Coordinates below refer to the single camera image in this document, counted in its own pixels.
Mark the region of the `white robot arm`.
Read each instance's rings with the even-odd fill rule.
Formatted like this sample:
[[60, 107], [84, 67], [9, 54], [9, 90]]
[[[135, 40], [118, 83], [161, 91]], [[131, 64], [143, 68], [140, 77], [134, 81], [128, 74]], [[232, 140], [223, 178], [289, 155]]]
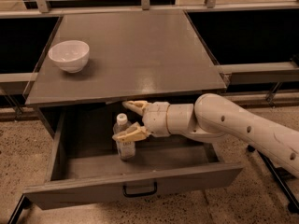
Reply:
[[222, 96], [206, 93], [193, 104], [126, 101], [122, 105], [140, 115], [142, 121], [114, 134], [118, 142], [177, 134], [212, 143], [230, 134], [299, 177], [299, 132], [254, 115]]

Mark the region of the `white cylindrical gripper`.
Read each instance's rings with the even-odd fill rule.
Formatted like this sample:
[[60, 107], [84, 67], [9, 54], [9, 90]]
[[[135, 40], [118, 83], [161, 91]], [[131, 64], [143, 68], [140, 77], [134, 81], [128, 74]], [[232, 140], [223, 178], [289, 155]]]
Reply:
[[125, 131], [116, 133], [112, 139], [117, 142], [136, 142], [147, 139], [150, 134], [154, 137], [167, 137], [170, 132], [167, 128], [168, 102], [148, 103], [144, 100], [124, 101], [123, 107], [129, 109], [139, 116], [143, 116], [144, 126], [138, 122], [132, 124]]

